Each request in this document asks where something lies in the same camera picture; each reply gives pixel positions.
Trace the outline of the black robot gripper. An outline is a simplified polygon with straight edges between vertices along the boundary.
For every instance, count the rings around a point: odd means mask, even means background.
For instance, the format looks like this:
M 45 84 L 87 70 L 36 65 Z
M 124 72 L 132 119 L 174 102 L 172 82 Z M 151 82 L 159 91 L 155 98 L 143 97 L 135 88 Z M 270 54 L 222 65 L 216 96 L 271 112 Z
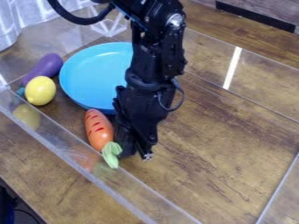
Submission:
M 119 157 L 136 154 L 147 161 L 152 159 L 152 148 L 158 144 L 158 124 L 172 110 L 176 86 L 174 80 L 144 82 L 126 71 L 126 86 L 116 87 L 116 142 L 121 147 Z

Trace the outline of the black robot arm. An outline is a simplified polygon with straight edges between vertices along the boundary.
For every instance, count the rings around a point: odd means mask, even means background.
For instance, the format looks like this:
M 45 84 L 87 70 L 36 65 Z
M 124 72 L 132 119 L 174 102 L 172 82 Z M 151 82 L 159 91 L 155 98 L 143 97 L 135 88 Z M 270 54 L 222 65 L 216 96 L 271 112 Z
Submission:
M 91 0 L 119 9 L 131 20 L 134 56 L 126 85 L 116 87 L 115 139 L 120 156 L 152 158 L 158 124 L 183 104 L 174 96 L 183 89 L 176 77 L 187 60 L 183 50 L 186 14 L 179 0 Z

